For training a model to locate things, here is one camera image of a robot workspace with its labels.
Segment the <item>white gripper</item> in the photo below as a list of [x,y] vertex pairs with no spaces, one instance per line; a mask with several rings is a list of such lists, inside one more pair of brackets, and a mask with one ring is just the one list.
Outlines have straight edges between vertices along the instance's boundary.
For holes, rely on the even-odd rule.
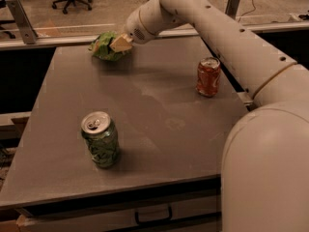
[[126,34],[118,36],[110,44],[115,52],[124,52],[132,49],[132,41],[145,44],[152,39],[152,35],[145,29],[140,19],[140,10],[136,9],[126,20]]

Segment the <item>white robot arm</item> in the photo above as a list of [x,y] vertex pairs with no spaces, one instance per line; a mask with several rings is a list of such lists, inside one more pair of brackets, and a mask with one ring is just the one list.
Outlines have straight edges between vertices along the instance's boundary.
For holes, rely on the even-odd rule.
[[125,51],[185,23],[257,106],[224,146],[223,232],[309,232],[309,71],[209,0],[150,0],[111,47]]

